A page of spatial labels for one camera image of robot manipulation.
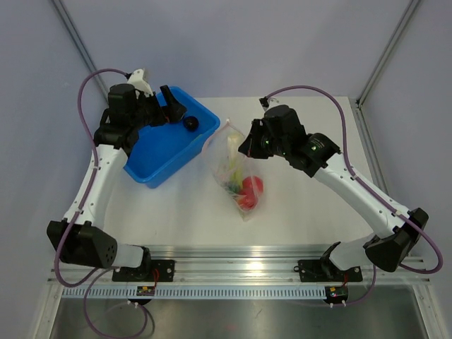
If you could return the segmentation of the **dark purple plum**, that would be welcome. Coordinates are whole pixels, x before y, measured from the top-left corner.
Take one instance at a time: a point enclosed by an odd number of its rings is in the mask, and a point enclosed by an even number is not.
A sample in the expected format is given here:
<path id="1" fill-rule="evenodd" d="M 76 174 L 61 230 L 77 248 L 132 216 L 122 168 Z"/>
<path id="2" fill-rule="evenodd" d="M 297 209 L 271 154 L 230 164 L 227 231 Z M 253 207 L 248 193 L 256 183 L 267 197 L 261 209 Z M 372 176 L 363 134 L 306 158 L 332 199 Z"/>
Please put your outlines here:
<path id="1" fill-rule="evenodd" d="M 183 120 L 183 125 L 187 131 L 194 132 L 199 127 L 199 121 L 194 116 L 187 116 Z"/>

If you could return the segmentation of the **white green leek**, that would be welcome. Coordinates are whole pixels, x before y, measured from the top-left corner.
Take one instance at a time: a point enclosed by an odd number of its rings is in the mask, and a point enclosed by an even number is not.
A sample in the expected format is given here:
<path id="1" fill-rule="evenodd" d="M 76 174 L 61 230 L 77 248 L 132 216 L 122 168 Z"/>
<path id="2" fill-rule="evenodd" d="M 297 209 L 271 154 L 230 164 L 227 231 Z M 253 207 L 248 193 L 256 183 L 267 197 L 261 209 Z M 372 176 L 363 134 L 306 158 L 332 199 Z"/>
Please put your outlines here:
<path id="1" fill-rule="evenodd" d="M 227 137 L 227 175 L 230 181 L 236 181 L 242 188 L 244 156 L 238 151 L 244 141 L 240 132 L 232 132 Z"/>

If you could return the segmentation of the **red apple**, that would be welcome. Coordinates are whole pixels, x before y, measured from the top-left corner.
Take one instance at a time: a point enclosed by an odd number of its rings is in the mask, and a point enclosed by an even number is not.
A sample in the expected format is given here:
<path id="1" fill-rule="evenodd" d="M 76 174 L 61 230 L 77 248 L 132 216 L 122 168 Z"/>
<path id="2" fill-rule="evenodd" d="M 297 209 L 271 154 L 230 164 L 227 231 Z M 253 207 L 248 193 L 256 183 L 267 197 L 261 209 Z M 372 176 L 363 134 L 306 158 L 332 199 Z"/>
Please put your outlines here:
<path id="1" fill-rule="evenodd" d="M 244 189 L 251 189 L 255 194 L 262 195 L 264 192 L 263 180 L 257 176 L 248 176 L 242 181 Z"/>

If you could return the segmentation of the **clear pink-dotted zip bag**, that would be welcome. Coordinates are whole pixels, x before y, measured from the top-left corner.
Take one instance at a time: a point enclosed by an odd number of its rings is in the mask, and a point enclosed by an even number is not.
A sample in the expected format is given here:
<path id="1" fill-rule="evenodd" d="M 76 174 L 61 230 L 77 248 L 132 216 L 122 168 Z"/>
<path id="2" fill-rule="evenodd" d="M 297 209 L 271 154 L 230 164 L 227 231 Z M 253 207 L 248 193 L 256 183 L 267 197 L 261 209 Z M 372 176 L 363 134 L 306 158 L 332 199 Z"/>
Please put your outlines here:
<path id="1" fill-rule="evenodd" d="M 246 222 L 258 210 L 265 186 L 255 160 L 238 151 L 244 141 L 245 135 L 227 119 L 207 138 L 201 155 L 216 184 Z"/>

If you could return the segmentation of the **red pomegranate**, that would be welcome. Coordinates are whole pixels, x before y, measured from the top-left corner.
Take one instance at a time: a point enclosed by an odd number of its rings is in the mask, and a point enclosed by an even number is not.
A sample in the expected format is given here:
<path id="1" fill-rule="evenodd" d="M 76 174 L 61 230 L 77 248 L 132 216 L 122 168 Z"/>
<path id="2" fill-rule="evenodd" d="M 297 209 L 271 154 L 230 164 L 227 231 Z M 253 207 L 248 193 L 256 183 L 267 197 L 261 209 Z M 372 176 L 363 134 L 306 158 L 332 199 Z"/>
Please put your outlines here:
<path id="1" fill-rule="evenodd" d="M 242 210 L 252 210 L 256 207 L 257 197 L 252 189 L 242 189 L 237 196 L 237 204 Z"/>

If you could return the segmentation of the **green cucumber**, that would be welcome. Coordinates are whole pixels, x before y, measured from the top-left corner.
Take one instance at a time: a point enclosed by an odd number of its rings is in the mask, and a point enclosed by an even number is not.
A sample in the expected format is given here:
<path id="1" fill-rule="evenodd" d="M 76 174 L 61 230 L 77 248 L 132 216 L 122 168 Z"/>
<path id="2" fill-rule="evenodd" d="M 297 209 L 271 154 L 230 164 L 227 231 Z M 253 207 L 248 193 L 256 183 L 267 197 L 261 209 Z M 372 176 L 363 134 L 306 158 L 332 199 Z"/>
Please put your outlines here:
<path id="1" fill-rule="evenodd" d="M 237 195 L 242 188 L 236 181 L 228 181 L 225 184 L 225 189 L 229 194 Z"/>

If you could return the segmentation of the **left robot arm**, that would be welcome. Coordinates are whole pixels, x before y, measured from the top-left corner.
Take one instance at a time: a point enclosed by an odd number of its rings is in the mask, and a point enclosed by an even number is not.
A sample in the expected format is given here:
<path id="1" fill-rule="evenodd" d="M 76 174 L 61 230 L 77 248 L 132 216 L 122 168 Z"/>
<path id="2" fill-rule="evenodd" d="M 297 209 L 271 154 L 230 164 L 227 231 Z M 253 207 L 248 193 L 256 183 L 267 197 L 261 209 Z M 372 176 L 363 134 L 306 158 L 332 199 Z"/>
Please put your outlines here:
<path id="1" fill-rule="evenodd" d="M 65 287 L 77 284 L 63 278 L 61 263 L 90 268 L 80 283 L 101 269 L 126 271 L 137 281 L 152 274 L 149 249 L 119 243 L 104 231 L 104 223 L 113 185 L 140 140 L 140 130 L 176 124 L 184 118 L 187 108 L 171 87 L 162 86 L 160 93 L 163 104 L 146 85 L 120 83 L 109 89 L 98 128 L 88 134 L 92 153 L 81 187 L 64 217 L 47 227 L 56 251 L 54 273 Z"/>

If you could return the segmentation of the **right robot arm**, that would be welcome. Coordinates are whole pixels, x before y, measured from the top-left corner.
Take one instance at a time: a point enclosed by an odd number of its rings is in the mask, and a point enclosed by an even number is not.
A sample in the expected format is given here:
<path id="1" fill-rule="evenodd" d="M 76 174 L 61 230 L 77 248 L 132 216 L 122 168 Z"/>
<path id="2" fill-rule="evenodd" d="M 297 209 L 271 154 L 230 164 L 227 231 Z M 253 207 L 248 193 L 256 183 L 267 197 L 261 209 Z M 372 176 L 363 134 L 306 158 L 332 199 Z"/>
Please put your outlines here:
<path id="1" fill-rule="evenodd" d="M 428 215 L 392 201 L 366 179 L 359 179 L 345 164 L 345 154 L 322 133 L 307 133 L 296 111 L 287 105 L 268 109 L 254 119 L 238 151 L 253 159 L 285 158 L 291 167 L 324 184 L 363 217 L 371 235 L 351 242 L 336 242 L 320 258 L 321 273 L 338 279 L 355 266 L 373 264 L 392 273 L 417 243 Z"/>

